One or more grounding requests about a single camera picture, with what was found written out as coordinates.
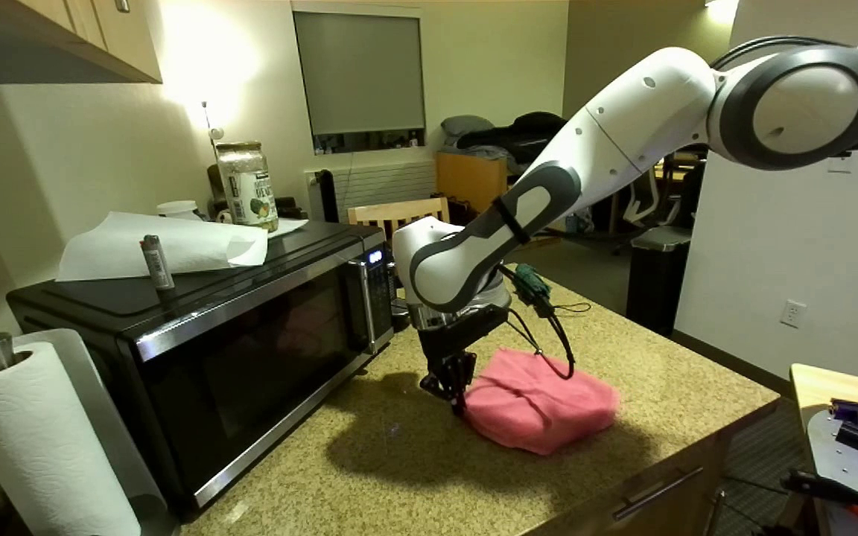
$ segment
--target microwave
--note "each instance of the microwave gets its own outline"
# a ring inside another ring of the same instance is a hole
[[[260,267],[36,282],[5,294],[20,331],[83,336],[169,510],[190,520],[394,336],[379,228],[315,222]]]

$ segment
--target granite countertop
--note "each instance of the granite countertop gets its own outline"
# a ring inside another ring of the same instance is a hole
[[[245,474],[184,536],[231,534],[523,534],[683,452],[766,413],[778,392],[552,286],[579,370],[620,392],[616,422],[549,459],[504,450],[416,388],[413,331]],[[540,346],[562,358],[549,321],[513,303]],[[497,327],[476,346],[531,346]]]

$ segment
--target window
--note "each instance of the window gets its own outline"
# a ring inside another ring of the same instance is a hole
[[[294,13],[315,151],[427,147],[421,18]]]

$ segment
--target white cabinet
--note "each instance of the white cabinet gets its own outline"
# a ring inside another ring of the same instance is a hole
[[[160,80],[151,0],[0,0],[0,84]]]

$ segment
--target microwave handle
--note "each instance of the microwave handle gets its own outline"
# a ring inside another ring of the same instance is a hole
[[[364,301],[364,319],[367,319],[367,346],[369,350],[374,353],[374,312],[373,312],[373,289],[369,289],[369,267],[367,263],[352,263],[358,267],[358,276],[361,276],[361,301]]]

